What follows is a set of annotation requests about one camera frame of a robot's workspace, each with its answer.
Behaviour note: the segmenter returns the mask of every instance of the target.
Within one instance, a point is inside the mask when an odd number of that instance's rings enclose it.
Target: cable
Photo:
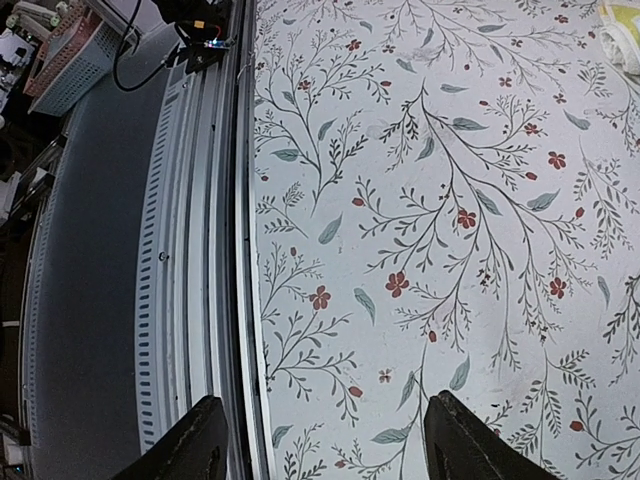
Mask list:
[[[122,34],[122,38],[120,39],[120,44],[118,45],[118,50],[116,50],[116,56],[113,59],[113,81],[115,82],[116,86],[123,92],[134,92],[139,88],[142,88],[147,83],[149,83],[153,79],[153,77],[155,77],[158,73],[160,73],[160,71],[165,66],[165,61],[163,60],[162,63],[160,63],[160,65],[158,65],[156,69],[153,72],[151,72],[151,74],[149,74],[147,78],[145,78],[142,82],[132,87],[127,87],[123,85],[120,82],[120,79],[118,78],[118,63],[120,62],[120,58],[122,58],[122,55],[124,54],[124,47],[125,47],[127,35],[129,35],[129,32],[133,28],[133,22],[135,22],[136,17],[138,16],[138,12],[140,11],[141,5],[142,5],[142,0],[137,0],[136,7],[133,9],[133,13],[131,14],[131,19],[129,20],[129,23],[127,23],[127,27],[124,29],[124,33]]]

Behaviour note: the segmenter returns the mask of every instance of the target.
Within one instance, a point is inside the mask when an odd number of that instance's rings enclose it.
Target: gray panel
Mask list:
[[[123,62],[137,82],[174,43],[166,29]],[[108,478],[140,455],[134,368],[138,239],[167,73],[132,94],[105,78],[70,138],[34,265],[25,354],[36,478]]]

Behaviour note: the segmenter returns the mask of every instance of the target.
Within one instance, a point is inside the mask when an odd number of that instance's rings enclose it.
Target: floral pattern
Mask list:
[[[597,3],[259,0],[278,478],[425,478],[443,389],[558,478],[638,477],[640,81]]]

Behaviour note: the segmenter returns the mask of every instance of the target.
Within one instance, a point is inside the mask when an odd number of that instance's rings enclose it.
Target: folded cloth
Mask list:
[[[640,0],[603,0],[600,41],[607,58],[631,75],[640,75]]]

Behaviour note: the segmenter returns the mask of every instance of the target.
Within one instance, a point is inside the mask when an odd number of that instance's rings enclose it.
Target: leaf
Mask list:
[[[335,220],[332,220],[331,222],[329,222],[329,224],[325,227],[325,229],[322,231],[322,233],[318,237],[318,242],[320,242],[320,245],[326,245],[331,240],[333,240],[333,237],[335,237],[336,233],[338,233],[338,229],[340,228],[341,223],[342,223],[342,214],[340,214],[340,216]]]
[[[420,152],[420,155],[418,155],[418,158],[416,158],[416,162],[419,160],[422,160],[423,158],[427,158],[429,155],[431,155],[433,153],[435,146],[436,144],[433,141],[433,137],[427,137],[427,141],[425,142],[424,148]]]
[[[324,140],[324,137],[327,135],[327,132],[329,131],[329,129],[331,128],[331,125],[333,125],[333,122],[335,122],[336,119],[334,118],[333,120],[329,120],[328,122],[324,122],[322,124],[322,126],[320,127],[320,130],[318,130],[318,140],[322,141]]]
[[[504,58],[502,58],[502,54],[500,53],[500,50],[498,50],[498,47],[491,45],[491,51],[496,54],[496,57],[498,57],[502,63],[504,63]]]
[[[449,382],[449,388],[453,391],[458,391],[464,384],[467,383],[467,377],[469,376],[469,367],[471,366],[471,361],[469,359],[469,355],[467,355],[467,359],[458,365],[456,368],[456,372],[453,374],[453,378]]]
[[[491,33],[491,32],[496,32],[498,30],[500,30],[501,28],[504,28],[504,24],[502,25],[481,25],[478,27],[478,31],[480,33]]]
[[[527,202],[527,207],[529,207],[534,212],[541,212],[543,210],[546,210],[556,199],[558,193],[560,193],[560,190],[556,190],[553,193],[543,193],[538,198],[529,200]]]
[[[428,43],[431,41],[432,38],[433,38],[433,28],[430,28],[429,30],[427,30],[427,36],[424,37],[424,41],[422,42],[422,46],[426,47],[428,45]]]
[[[402,398],[400,399],[400,405],[398,405],[398,410],[404,405],[404,403],[411,396],[411,392],[413,392],[413,384],[415,383],[415,375],[413,372],[409,372],[409,378],[407,378],[407,383],[402,387]]]
[[[480,203],[482,203],[482,205],[484,205],[490,213],[493,213],[494,215],[502,215],[502,213],[500,213],[500,210],[498,210],[498,206],[493,200],[487,197],[480,190],[476,190],[476,194],[478,195],[478,200],[480,201]]]
[[[284,436],[291,430],[293,425],[284,425],[275,429],[273,435],[271,436],[271,441],[273,442],[273,448],[278,448],[280,446],[280,442],[284,438]]]
[[[282,96],[291,105],[294,105],[296,103],[295,99],[293,98],[293,94],[291,92],[282,92]]]
[[[406,70],[407,72],[411,72],[411,73],[417,73],[414,69],[413,69],[413,65],[411,65],[411,61],[404,61],[401,58],[396,58],[396,63],[398,65],[400,65],[400,68],[403,68],[404,70]]]
[[[604,295],[604,299],[607,302],[607,308],[609,308],[609,300],[611,300],[611,292],[609,291],[609,286],[607,285],[607,281],[598,275],[598,287],[602,291],[602,295]]]
[[[360,26],[369,30],[369,32],[373,33],[373,26],[369,22],[365,22],[364,20],[360,22]]]
[[[580,130],[589,130],[589,127],[591,126],[591,122],[589,120],[573,116],[569,112],[567,112],[566,110],[564,111],[564,115],[565,115],[565,117],[567,117],[567,119],[571,123],[573,123]]]
[[[487,128],[483,125],[480,125],[478,122],[463,117],[454,118],[451,126],[456,130],[464,131],[484,130]]]
[[[271,152],[271,155],[275,155],[280,160],[285,162],[295,162],[300,155],[300,152],[295,148],[283,148],[282,150],[276,150],[275,152]]]
[[[361,288],[354,288],[353,295],[356,297],[356,300],[360,305],[362,305],[365,310],[369,313],[371,317],[371,322],[376,324],[376,305],[371,300],[371,297],[367,295],[367,292],[362,290]]]
[[[406,440],[409,434],[408,428],[402,428],[400,430],[396,428],[388,428],[371,439],[372,442],[379,443],[381,445],[388,445],[390,443],[402,443]]]
[[[443,83],[442,85],[440,85],[440,90],[442,90],[444,93],[458,93],[458,92],[464,92],[465,90],[469,90],[466,87],[456,87],[455,85],[449,85],[448,83]]]

